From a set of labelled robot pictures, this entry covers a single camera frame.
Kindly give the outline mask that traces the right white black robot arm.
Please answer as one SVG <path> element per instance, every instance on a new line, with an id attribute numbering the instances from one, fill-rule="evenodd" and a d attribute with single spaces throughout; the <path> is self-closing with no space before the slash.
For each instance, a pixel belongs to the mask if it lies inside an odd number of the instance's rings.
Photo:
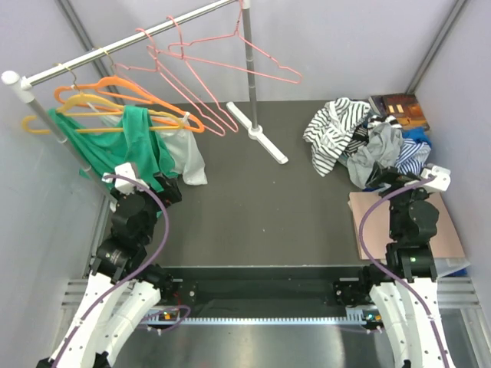
<path id="1" fill-rule="evenodd" d="M 371 260 L 361 271 L 360 298 L 375 304 L 396 367 L 452 367 L 437 299 L 437 269 L 430 240 L 437 234 L 439 211 L 430 196 L 450 186 L 450 171 L 429 165 L 403 174 L 375 163 L 367 187 L 381 190 L 363 215 L 358 238 Z M 389 204 L 389 237 L 384 263 L 367 249 L 364 227 L 380 205 Z"/>

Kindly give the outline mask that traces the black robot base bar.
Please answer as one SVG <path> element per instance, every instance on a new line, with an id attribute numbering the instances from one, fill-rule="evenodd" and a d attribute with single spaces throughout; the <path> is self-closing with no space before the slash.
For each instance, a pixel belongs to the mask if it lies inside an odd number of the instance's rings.
<path id="1" fill-rule="evenodd" d="M 359 266 L 168 267 L 192 317 L 343 317 L 368 307 Z"/>

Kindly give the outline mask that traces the grey tank top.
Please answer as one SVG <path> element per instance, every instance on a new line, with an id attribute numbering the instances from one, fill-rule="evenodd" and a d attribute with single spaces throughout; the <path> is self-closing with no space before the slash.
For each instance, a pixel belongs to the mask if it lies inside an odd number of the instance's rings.
<path id="1" fill-rule="evenodd" d="M 350 180 L 358 188 L 364 189 L 371 177 L 374 164 L 383 168 L 393 166 L 403 144 L 402 132 L 389 123 L 382 123 L 368 134 L 368 143 L 347 159 Z"/>

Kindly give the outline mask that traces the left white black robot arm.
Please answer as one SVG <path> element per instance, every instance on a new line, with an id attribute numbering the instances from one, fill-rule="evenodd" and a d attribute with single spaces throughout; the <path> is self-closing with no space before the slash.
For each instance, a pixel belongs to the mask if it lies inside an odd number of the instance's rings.
<path id="1" fill-rule="evenodd" d="M 172 276 L 154 264 L 146 247 L 158 216 L 181 202 L 176 179 L 154 174 L 157 192 L 124 164 L 102 180 L 113 184 L 117 201 L 110 235 L 97 248 L 87 285 L 62 341 L 39 367 L 112 367 L 130 335 L 152 307 L 169 302 Z"/>

